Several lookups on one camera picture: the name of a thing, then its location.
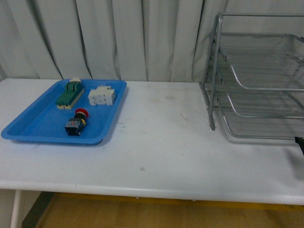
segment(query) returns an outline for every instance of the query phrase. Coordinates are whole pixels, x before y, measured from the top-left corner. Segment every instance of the table leg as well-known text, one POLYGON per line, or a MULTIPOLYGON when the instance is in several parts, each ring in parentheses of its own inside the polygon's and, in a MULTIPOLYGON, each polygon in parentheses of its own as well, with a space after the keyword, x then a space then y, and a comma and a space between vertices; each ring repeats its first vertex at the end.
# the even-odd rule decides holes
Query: table leg
POLYGON ((25 192, 16 190, 13 213, 11 215, 10 228, 21 228, 23 220, 23 209, 25 201, 25 192))

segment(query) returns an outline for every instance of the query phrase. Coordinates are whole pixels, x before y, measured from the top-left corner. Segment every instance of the scuff mark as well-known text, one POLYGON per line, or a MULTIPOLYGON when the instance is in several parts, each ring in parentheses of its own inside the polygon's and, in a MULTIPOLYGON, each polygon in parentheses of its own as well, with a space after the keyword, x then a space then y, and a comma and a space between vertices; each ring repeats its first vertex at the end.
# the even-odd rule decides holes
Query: scuff mark
POLYGON ((181 116, 185 121, 188 121, 188 118, 189 118, 188 116, 184 116, 184 115, 181 114, 181 113, 180 113, 180 116, 181 116))

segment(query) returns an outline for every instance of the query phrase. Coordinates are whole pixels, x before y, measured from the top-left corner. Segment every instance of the yellow floor strip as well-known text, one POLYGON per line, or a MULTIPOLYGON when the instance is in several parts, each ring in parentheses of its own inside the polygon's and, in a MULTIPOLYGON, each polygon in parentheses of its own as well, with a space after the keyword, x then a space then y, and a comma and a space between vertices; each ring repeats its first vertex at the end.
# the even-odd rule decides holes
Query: yellow floor strip
POLYGON ((236 209, 259 209, 259 210, 282 210, 282 211, 302 211, 304 206, 286 205, 286 204, 268 204, 268 203, 241 203, 241 202, 223 202, 223 201, 205 201, 205 200, 181 200, 181 199, 160 199, 160 198, 136 198, 127 196, 104 196, 74 193, 56 193, 58 197, 77 198, 87 200, 104 200, 133 203, 152 203, 152 204, 173 204, 173 205, 191 205, 201 207, 219 207, 236 209))

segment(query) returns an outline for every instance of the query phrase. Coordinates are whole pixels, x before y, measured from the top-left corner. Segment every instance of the metal desk organizer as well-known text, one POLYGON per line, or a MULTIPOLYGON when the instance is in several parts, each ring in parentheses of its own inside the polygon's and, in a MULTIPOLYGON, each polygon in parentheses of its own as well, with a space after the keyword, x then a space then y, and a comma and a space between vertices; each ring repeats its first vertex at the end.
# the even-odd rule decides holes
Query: metal desk organizer
POLYGON ((211 129, 215 130, 217 102, 235 137, 304 137, 304 39, 291 34, 223 33, 223 18, 229 16, 304 17, 216 15, 201 84, 211 129))

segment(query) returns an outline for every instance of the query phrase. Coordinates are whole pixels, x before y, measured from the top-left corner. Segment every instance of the white terminal block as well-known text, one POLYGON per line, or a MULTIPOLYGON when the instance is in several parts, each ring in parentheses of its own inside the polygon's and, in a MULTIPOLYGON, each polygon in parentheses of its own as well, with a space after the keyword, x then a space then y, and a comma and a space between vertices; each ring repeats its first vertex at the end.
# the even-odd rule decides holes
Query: white terminal block
POLYGON ((88 98, 90 105, 113 105, 115 91, 110 86, 99 86, 90 91, 88 98))

